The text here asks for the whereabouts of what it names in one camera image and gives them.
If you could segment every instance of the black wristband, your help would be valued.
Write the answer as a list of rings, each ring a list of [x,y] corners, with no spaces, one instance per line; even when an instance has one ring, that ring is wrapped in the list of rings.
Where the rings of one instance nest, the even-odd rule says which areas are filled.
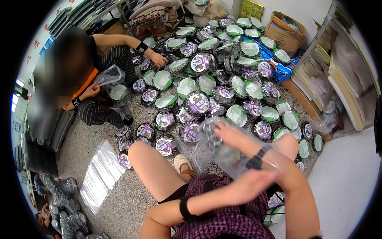
[[[77,97],[76,99],[72,100],[72,103],[73,103],[74,107],[78,107],[81,102],[82,101],[79,100],[79,97]]]
[[[250,159],[247,164],[245,165],[246,168],[250,169],[250,168],[253,168],[253,169],[256,169],[256,170],[260,170],[261,169],[261,165],[262,165],[262,161],[261,159],[264,157],[264,155],[270,150],[270,149],[273,149],[272,146],[270,145],[265,145],[263,146],[260,151],[255,155],[253,156],[252,159]]]
[[[139,46],[137,47],[137,49],[135,49],[135,51],[138,53],[138,54],[143,54],[147,49],[148,49],[148,45],[144,44],[143,42],[141,42],[139,44]]]

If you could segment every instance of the black watch strap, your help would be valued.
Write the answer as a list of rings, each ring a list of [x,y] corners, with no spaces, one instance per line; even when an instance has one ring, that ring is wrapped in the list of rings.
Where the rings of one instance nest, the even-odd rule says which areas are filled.
[[[264,155],[270,150],[270,149],[273,149],[272,146],[270,145],[265,145],[263,146],[260,151],[255,155],[253,156],[252,159],[250,159],[247,164],[245,165],[246,168],[248,169],[256,169],[256,170],[260,170],[261,169],[261,165],[262,165],[262,161],[261,159],[264,157]]]
[[[79,97],[77,97],[76,99],[72,100],[72,103],[73,103],[74,107],[78,107],[81,102],[82,101],[79,100]]]

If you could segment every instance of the speckled floor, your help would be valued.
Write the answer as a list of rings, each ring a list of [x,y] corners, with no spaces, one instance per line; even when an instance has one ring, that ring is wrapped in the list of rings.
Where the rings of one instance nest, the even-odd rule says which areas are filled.
[[[280,91],[281,98],[289,102],[292,110],[299,116],[301,125],[304,125],[308,121],[308,114],[300,103],[281,85],[277,85],[277,88]],[[161,92],[161,96],[175,95],[175,93],[175,88],[171,87]],[[133,98],[134,123],[132,128],[134,134],[137,127],[142,123],[152,123],[157,112],[154,108],[143,107],[140,98],[140,95]],[[249,121],[244,128],[252,131],[254,121],[250,117],[248,119]],[[281,126],[277,124],[280,123],[272,125],[272,128]],[[180,124],[175,124],[169,133],[177,137],[179,127]],[[80,189],[93,153],[102,140],[108,139],[114,150],[118,152],[114,139],[116,130],[117,128],[109,124],[89,127],[77,117],[66,136],[57,160],[60,178],[75,178]],[[317,158],[318,153],[312,152],[308,158],[303,160],[305,165],[304,173],[307,176]],[[173,157],[167,159],[169,162],[173,162]],[[219,174],[221,169],[216,164],[210,163],[206,172]],[[138,238],[146,211],[157,204],[136,173],[128,170],[118,180],[96,216],[83,204],[80,198],[79,200],[82,210],[88,217],[88,226],[92,232],[105,232],[112,239]]]

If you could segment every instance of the leg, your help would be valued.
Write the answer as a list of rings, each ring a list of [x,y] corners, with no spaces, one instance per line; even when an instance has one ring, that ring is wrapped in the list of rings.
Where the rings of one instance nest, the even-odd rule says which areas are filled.
[[[104,122],[110,123],[117,128],[123,126],[121,116],[112,109],[105,109],[94,100],[85,100],[78,106],[78,115],[87,125],[101,125]]]
[[[175,168],[155,148],[146,143],[132,144],[128,157],[143,184],[159,202],[186,184]]]
[[[125,82],[127,84],[135,82],[137,77],[129,49],[130,47],[128,45],[113,46],[102,59],[100,70],[104,71],[115,64],[126,73]]]

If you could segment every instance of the white wall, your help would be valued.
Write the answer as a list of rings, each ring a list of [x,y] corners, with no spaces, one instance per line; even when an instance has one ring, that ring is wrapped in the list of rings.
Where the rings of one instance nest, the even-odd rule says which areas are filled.
[[[348,238],[362,218],[381,163],[375,151],[374,127],[324,145],[308,181],[325,239]],[[285,238],[285,222],[270,229]]]

